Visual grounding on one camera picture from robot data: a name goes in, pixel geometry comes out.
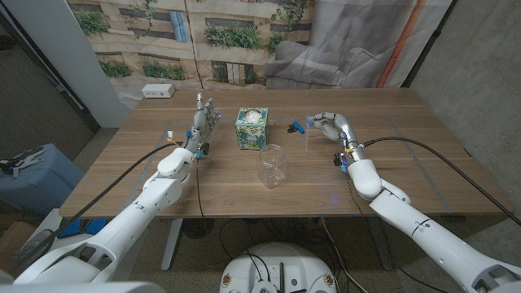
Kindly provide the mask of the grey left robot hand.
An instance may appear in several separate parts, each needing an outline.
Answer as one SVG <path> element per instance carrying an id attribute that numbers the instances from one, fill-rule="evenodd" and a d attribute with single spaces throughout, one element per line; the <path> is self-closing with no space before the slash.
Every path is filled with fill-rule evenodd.
<path id="1" fill-rule="evenodd" d="M 190 151 L 199 158 L 199 153 L 208 153 L 209 140 L 216 123 L 221 119 L 219 111 L 215 110 L 213 99 L 204 101 L 201 92 L 197 93 L 196 112 L 190 128 L 190 135 L 183 143 L 182 147 Z"/>

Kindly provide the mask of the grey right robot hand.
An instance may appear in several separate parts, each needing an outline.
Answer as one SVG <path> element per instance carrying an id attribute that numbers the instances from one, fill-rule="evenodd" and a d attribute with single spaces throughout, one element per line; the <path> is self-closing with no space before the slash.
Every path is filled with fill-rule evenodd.
<path id="1" fill-rule="evenodd" d="M 352 150 L 351 157 L 355 161 L 366 158 L 351 125 L 343 115 L 332 112 L 318 113 L 307 118 L 307 125 L 320 129 L 331 141 L 341 141 L 346 151 Z"/>

